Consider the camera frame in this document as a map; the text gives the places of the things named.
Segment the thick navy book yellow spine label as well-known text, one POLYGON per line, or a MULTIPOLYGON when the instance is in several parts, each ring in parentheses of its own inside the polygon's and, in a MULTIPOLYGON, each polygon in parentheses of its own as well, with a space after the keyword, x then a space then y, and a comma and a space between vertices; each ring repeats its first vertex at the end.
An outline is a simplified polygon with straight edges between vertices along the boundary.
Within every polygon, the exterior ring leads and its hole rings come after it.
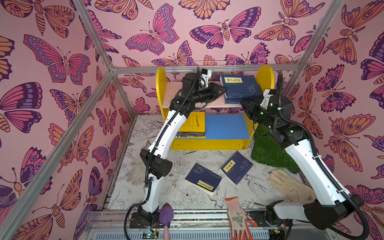
POLYGON ((213 196, 219 187, 222 177, 196 163, 186 176, 185 180, 195 187, 200 188, 209 196, 213 196))

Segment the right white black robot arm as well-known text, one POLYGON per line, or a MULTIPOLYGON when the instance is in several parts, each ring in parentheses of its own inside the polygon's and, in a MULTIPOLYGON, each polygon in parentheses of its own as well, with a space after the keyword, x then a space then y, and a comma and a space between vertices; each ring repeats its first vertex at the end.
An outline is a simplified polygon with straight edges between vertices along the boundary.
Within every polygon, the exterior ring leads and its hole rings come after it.
POLYGON ((365 240, 370 235, 366 217, 360 210, 364 201, 342 186, 317 153, 311 133, 300 123, 292 121, 293 103, 282 95, 283 74, 278 74, 278 88, 265 90, 264 99, 242 101, 246 116, 269 130, 270 136, 299 166, 311 184, 316 198, 295 204, 277 201, 267 206, 266 219, 270 225, 284 220, 312 224, 319 230, 330 229, 349 240, 365 240), (363 232, 351 236, 334 228, 334 224, 355 213, 361 220, 363 232))

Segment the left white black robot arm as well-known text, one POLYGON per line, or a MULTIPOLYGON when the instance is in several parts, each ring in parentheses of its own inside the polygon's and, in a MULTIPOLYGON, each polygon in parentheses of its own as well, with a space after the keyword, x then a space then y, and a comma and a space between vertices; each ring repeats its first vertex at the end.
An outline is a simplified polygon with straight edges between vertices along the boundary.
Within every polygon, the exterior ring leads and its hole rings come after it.
POLYGON ((171 100, 163 127, 154 142, 142 149, 140 157, 146 166, 145 198, 142 203, 133 204, 127 214, 131 216, 131 227, 152 227, 158 223, 160 190, 173 163, 167 160, 168 152, 181 126, 196 110, 196 104, 207 105, 221 97, 227 88, 211 83, 212 71, 198 68, 182 79, 182 88, 171 100))

